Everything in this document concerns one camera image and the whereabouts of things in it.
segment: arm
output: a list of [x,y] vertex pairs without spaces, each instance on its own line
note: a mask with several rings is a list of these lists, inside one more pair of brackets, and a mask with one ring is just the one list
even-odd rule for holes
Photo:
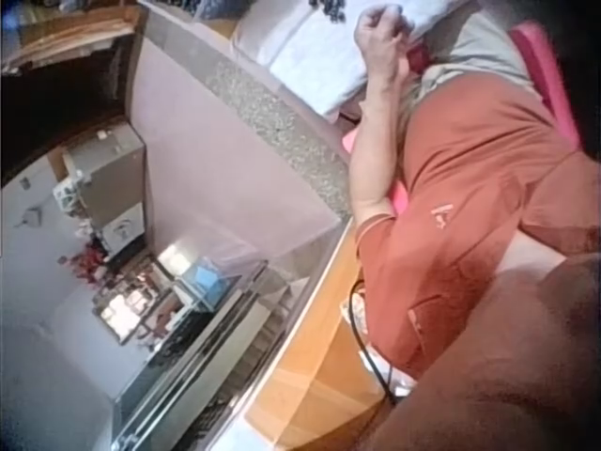
[[355,40],[367,67],[367,92],[350,159],[350,200],[359,226],[377,214],[394,215],[388,192],[396,173],[401,85],[408,75],[406,30],[398,7],[364,12]]

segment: bed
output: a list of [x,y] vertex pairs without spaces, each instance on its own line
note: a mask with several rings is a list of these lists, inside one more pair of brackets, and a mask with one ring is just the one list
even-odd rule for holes
[[[467,0],[389,0],[404,8],[417,42],[439,19]],[[256,0],[232,36],[237,54],[266,68],[319,115],[334,122],[340,107],[365,83],[353,41],[361,12],[378,0],[347,0],[346,21],[332,23],[307,0]]]

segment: white appliance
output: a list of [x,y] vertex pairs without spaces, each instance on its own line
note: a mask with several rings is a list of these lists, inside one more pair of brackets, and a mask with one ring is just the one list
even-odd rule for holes
[[[109,258],[144,233],[144,143],[127,122],[98,131],[63,155],[69,179]],[[68,191],[67,184],[56,197]]]

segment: clenched fist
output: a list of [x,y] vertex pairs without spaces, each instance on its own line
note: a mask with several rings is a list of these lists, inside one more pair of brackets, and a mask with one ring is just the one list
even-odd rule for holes
[[399,88],[409,73],[410,25],[398,5],[369,8],[355,29],[355,42],[367,67],[368,85],[377,90]]

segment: red shirt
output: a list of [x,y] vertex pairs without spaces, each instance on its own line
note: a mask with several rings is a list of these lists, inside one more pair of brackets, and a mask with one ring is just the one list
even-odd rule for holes
[[414,378],[463,331],[516,228],[570,256],[598,249],[599,166],[531,93],[454,78],[408,124],[408,209],[358,231],[373,346]]

